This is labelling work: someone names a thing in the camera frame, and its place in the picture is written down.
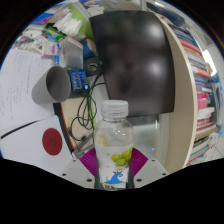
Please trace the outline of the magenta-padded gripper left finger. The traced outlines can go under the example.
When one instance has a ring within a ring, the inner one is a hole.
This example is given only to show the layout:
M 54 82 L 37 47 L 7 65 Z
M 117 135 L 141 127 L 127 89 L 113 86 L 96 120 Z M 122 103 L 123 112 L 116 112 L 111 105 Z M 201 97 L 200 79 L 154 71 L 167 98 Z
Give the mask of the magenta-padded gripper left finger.
M 95 149 L 91 149 L 79 159 L 73 158 L 60 176 L 81 187 L 96 189 L 99 186 L 99 175 Z

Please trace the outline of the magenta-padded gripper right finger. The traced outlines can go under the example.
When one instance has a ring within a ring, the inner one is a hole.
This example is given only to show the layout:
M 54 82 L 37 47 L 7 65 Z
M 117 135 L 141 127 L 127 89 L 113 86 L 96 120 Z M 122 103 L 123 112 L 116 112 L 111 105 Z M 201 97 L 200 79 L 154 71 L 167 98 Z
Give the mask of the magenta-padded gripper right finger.
M 166 169 L 155 158 L 147 158 L 137 149 L 132 150 L 128 175 L 128 188 L 146 186 L 168 175 Z

